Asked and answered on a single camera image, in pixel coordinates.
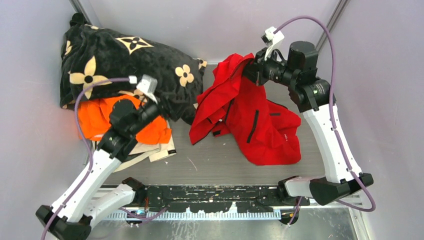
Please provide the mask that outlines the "red zip jacket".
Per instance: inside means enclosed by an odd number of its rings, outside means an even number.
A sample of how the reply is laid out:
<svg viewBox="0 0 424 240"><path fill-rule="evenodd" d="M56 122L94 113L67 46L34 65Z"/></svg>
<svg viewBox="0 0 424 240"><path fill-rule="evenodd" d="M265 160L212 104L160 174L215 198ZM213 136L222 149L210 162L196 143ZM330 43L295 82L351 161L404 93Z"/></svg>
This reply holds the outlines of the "red zip jacket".
<svg viewBox="0 0 424 240"><path fill-rule="evenodd" d="M251 53L233 53L218 63L212 86L197 96L190 142L195 145L208 134L231 134L245 158L257 166L296 164L302 158L297 137L301 118L268 100L264 86L242 75L252 60Z"/></svg>

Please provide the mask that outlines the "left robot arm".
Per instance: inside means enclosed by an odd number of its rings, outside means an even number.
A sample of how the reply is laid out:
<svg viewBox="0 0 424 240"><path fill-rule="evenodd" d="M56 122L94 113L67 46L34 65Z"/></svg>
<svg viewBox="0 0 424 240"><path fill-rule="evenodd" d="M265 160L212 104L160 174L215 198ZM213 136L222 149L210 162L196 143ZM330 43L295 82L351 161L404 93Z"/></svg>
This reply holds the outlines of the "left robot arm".
<svg viewBox="0 0 424 240"><path fill-rule="evenodd" d="M92 198L111 173L128 160L138 143L136 135L164 114L161 103L152 99L139 107L127 99L116 102L109 115L111 127L90 155L88 165L54 203L41 205L36 211L43 234L50 233L58 240L86 240L112 212L130 204L144 204L147 187L133 177L99 199Z"/></svg>

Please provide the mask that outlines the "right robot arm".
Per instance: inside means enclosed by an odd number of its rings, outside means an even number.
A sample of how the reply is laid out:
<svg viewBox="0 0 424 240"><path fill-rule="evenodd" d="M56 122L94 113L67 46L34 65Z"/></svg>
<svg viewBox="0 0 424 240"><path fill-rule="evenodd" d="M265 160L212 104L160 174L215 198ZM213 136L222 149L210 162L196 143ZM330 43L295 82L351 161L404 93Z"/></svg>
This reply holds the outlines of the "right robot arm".
<svg viewBox="0 0 424 240"><path fill-rule="evenodd" d="M357 164L341 128L331 84L317 76L319 53L308 41L295 41L283 57L274 44L255 54L243 75L258 86L268 81L286 86L290 99L312 130L324 164L324 176L293 176L278 184L277 198L291 205L297 197L312 198L319 205L341 202L374 183Z"/></svg>

